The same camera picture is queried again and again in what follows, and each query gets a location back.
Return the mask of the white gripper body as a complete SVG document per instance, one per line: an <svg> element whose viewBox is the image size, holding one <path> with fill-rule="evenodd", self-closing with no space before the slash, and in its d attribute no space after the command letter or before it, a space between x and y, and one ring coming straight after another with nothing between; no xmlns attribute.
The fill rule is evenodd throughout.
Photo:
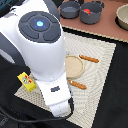
<svg viewBox="0 0 128 128"><path fill-rule="evenodd" d="M54 117L59 117L68 112L68 100L71 98L66 74L52 82L37 81L44 102L50 108Z"/></svg>

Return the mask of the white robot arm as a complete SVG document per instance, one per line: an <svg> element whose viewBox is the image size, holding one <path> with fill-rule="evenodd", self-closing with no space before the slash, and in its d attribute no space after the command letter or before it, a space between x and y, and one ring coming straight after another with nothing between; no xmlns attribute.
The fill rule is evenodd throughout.
<svg viewBox="0 0 128 128"><path fill-rule="evenodd" d="M30 68L55 117L68 112L71 94L65 72L66 44L52 0L25 0L0 18L0 55Z"/></svg>

